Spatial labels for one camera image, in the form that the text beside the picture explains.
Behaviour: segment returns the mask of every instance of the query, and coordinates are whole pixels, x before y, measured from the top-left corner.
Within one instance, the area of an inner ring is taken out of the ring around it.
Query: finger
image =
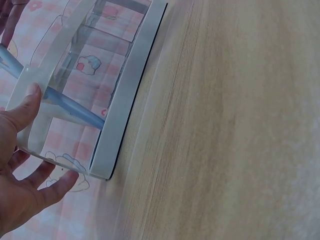
[[[0,35],[5,30],[7,20],[12,8],[13,8],[13,4],[11,3],[11,1],[6,1],[3,5],[3,8],[0,14]]]
[[[7,19],[1,43],[7,48],[14,36],[16,26],[25,9],[24,4],[14,5]]]
[[[0,113],[20,132],[32,123],[38,114],[41,101],[41,90],[38,84],[33,83],[27,90],[23,102],[13,110]]]
[[[76,184],[78,177],[79,173],[70,170],[50,187],[41,189],[39,193],[43,197],[43,208],[47,208],[59,202]]]
[[[54,164],[43,161],[30,176],[21,180],[21,182],[37,189],[49,177],[54,169]]]
[[[21,164],[23,164],[30,155],[24,151],[18,150],[16,151],[11,159],[8,162],[9,168],[11,169],[11,172],[13,173]]]

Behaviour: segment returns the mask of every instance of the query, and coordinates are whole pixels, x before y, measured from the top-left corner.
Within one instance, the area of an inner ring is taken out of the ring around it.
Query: pink flower print
[[[42,8],[42,1],[31,1],[28,4],[28,9],[31,12],[34,12],[35,10],[40,9],[40,8]]]
[[[103,10],[103,16],[110,20],[116,20],[118,12],[118,9],[114,6],[106,6]]]

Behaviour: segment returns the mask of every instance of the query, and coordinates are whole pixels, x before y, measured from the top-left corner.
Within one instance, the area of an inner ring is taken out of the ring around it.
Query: blue handle
[[[24,66],[1,44],[0,56],[0,67],[10,73],[16,79],[18,79],[24,69]],[[43,97],[44,99],[49,99],[54,104],[57,104],[58,106],[69,112],[71,115],[76,116],[77,118],[85,121],[92,126],[95,126],[100,130],[102,130],[102,128],[104,127],[105,121],[102,118],[98,117],[96,114],[89,111],[81,104],[58,92],[52,87],[48,86]]]
[[[81,104],[72,100],[70,97],[58,92],[57,90],[49,87],[44,93],[44,99],[48,99],[58,106],[62,107],[64,110],[68,111],[71,115],[78,117],[79,119],[90,123],[92,126],[102,130],[104,127],[105,121],[100,117],[95,115],[93,112],[86,109]]]

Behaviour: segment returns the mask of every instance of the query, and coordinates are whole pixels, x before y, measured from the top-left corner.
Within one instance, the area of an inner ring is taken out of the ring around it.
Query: fingernail
[[[25,96],[35,95],[38,92],[39,85],[36,83],[32,83],[30,86],[28,86]]]

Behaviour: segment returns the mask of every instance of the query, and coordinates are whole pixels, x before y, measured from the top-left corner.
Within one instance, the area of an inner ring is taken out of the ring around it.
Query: light wood grain
[[[319,1],[174,9],[109,185],[112,239],[320,239]]]

